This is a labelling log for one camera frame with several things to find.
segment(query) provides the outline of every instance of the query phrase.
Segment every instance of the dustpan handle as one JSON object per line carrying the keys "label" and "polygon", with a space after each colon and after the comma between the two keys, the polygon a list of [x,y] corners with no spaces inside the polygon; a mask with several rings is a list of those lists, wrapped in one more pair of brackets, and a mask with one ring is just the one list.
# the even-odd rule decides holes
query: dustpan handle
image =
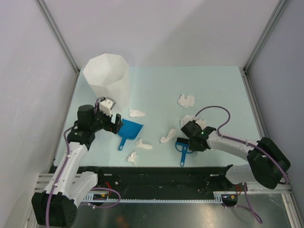
{"label": "dustpan handle", "polygon": [[122,141],[120,142],[120,145],[119,145],[119,147],[118,147],[118,150],[120,150],[120,151],[123,150],[125,141],[127,141],[127,138],[122,138]]}

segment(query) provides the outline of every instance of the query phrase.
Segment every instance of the blue dustpan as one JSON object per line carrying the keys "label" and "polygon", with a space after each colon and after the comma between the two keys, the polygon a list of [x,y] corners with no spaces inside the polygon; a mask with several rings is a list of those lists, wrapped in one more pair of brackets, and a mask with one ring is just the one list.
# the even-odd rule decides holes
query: blue dustpan
{"label": "blue dustpan", "polygon": [[123,150],[125,141],[127,139],[129,139],[129,140],[136,139],[136,137],[137,137],[138,133],[141,131],[142,127],[143,127],[143,125],[141,125],[139,123],[134,123],[132,121],[123,119],[123,126],[121,127],[121,129],[118,132],[118,135],[120,137],[122,137],[122,141],[120,142],[118,149],[120,151]]}

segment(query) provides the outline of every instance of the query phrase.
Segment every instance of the crumpled paper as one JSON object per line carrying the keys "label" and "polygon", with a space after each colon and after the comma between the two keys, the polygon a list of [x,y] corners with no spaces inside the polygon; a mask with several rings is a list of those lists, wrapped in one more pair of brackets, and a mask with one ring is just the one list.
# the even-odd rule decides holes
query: crumpled paper
{"label": "crumpled paper", "polygon": [[136,110],[136,109],[129,109],[129,116],[130,117],[143,117],[145,116],[146,113],[144,112],[141,112],[139,110]]}
{"label": "crumpled paper", "polygon": [[185,97],[184,94],[181,94],[177,103],[179,103],[179,105],[183,106],[184,108],[193,107],[194,106],[194,96],[188,95],[187,97]]}
{"label": "crumpled paper", "polygon": [[170,139],[172,139],[174,136],[176,135],[176,130],[174,128],[172,128],[167,137],[162,137],[160,138],[161,143],[167,143]]}
{"label": "crumpled paper", "polygon": [[180,126],[183,127],[188,123],[189,121],[195,120],[195,123],[197,123],[201,129],[204,129],[206,127],[206,121],[199,119],[193,115],[185,115],[181,120],[180,120]]}
{"label": "crumpled paper", "polygon": [[131,155],[127,158],[128,162],[132,162],[133,165],[136,165],[137,153],[136,151],[132,152]]}
{"label": "crumpled paper", "polygon": [[153,147],[149,144],[143,144],[143,140],[140,139],[135,143],[136,147],[142,148],[142,149],[146,149],[146,150],[151,150],[153,149]]}

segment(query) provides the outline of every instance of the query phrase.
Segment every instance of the white wall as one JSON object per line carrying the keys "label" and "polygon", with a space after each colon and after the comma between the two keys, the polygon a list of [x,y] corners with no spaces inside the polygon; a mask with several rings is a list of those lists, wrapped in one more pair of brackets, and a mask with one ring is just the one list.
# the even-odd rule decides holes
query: white wall
{"label": "white wall", "polygon": [[244,66],[278,0],[45,0],[78,67]]}
{"label": "white wall", "polygon": [[249,72],[269,136],[291,162],[304,213],[304,1],[292,0]]}
{"label": "white wall", "polygon": [[34,0],[2,0],[0,31],[0,228],[20,228],[76,76]]}

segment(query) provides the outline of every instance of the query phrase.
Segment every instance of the white trash bin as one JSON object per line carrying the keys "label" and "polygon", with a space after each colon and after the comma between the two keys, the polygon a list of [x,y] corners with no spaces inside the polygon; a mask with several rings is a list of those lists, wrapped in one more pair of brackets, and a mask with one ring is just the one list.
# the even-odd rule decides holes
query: white trash bin
{"label": "white trash bin", "polygon": [[130,101],[129,65],[122,56],[103,54],[92,58],[83,74],[97,97],[108,96],[116,101],[115,112],[127,108]]}

